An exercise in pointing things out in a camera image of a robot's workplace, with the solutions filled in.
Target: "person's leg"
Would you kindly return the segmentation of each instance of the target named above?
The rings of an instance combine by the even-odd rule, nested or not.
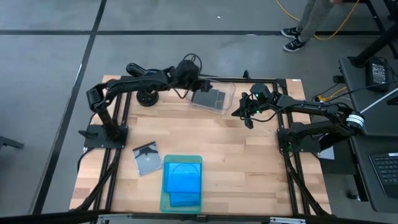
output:
[[[308,24],[308,21],[310,20],[310,14],[316,2],[317,0],[308,0],[307,5],[305,6],[303,12],[303,16],[301,17],[301,20],[297,24],[298,32],[303,31],[304,27]]]
[[[308,42],[328,16],[334,4],[330,0],[317,0],[309,15],[307,24],[298,37],[300,42]]]
[[[300,33],[303,30],[303,28],[305,27],[305,25],[307,25],[308,20],[310,19],[311,11],[312,11],[316,1],[317,0],[308,0],[300,22],[298,22],[296,27],[282,29],[280,31],[282,33],[282,35],[284,35],[285,37],[290,37],[290,38],[296,39],[300,35]]]

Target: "wooden table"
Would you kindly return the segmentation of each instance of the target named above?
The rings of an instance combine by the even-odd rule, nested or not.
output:
[[[103,81],[112,78],[120,76],[107,75]],[[301,81],[286,81],[289,95],[304,100]],[[161,156],[202,156],[203,214],[291,215],[287,175],[276,137],[277,116],[267,123],[254,122],[254,129],[246,128],[243,121],[231,116],[239,107],[241,92],[249,93],[251,86],[252,83],[236,83],[233,105],[223,116],[190,107],[188,100],[181,100],[174,91],[161,92],[157,104],[147,108],[140,106],[133,94],[127,119],[129,133],[121,154],[111,210],[160,213],[163,170],[139,177],[132,156],[132,149],[156,141]],[[125,98],[123,94],[119,123]],[[268,118],[272,113],[265,111],[256,118]],[[310,122],[307,114],[293,113],[293,118]],[[93,122],[99,124],[100,120],[94,118]],[[300,155],[306,186],[323,209],[330,212],[319,161],[310,153]],[[70,208],[79,206],[97,184],[103,156],[104,149],[94,149],[82,160]],[[107,192],[105,186],[100,208],[104,208]],[[297,186],[295,192],[302,212]]]

